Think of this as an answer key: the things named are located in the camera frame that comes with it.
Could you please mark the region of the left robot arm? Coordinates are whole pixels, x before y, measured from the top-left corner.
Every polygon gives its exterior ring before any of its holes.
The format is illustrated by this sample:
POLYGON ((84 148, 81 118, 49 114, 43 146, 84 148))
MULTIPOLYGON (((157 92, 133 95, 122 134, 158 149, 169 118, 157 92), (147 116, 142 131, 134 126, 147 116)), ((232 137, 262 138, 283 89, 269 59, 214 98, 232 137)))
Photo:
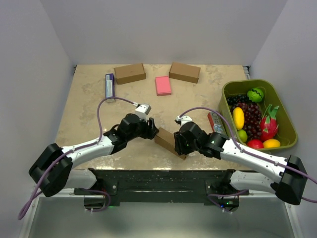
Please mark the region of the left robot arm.
POLYGON ((31 166, 29 175, 40 190, 51 197, 66 188, 72 169, 101 156, 108 156, 126 148, 135 138, 154 139, 159 129, 153 118, 142 119, 136 114, 127 114, 100 138, 73 146, 48 145, 31 166))

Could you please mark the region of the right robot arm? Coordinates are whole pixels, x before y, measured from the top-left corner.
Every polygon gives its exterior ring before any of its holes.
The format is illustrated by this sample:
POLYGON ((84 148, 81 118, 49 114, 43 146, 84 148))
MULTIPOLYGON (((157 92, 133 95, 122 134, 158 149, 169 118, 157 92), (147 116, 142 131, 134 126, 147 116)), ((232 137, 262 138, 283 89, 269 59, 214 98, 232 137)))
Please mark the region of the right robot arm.
POLYGON ((175 151, 188 155, 194 151, 207 158, 235 162, 253 170, 234 171, 220 184, 223 193, 237 190, 257 190, 273 193, 280 200, 299 205, 307 183, 306 170, 297 156, 273 156, 239 145, 234 139, 217 132, 207 134, 193 121, 180 122, 174 133, 175 151))

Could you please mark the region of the brown cardboard box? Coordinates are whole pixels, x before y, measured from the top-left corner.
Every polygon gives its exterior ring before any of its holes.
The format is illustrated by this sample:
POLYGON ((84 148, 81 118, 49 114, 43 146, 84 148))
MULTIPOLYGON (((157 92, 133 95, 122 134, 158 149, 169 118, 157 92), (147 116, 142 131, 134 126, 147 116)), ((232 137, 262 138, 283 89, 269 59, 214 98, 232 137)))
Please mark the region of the brown cardboard box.
POLYGON ((182 160, 186 159, 186 155, 179 155, 175 151, 175 139, 173 133, 165 130, 164 128, 160 127, 158 129, 158 133, 154 137, 154 141, 159 146, 163 147, 167 151, 171 152, 175 156, 178 156, 182 160))

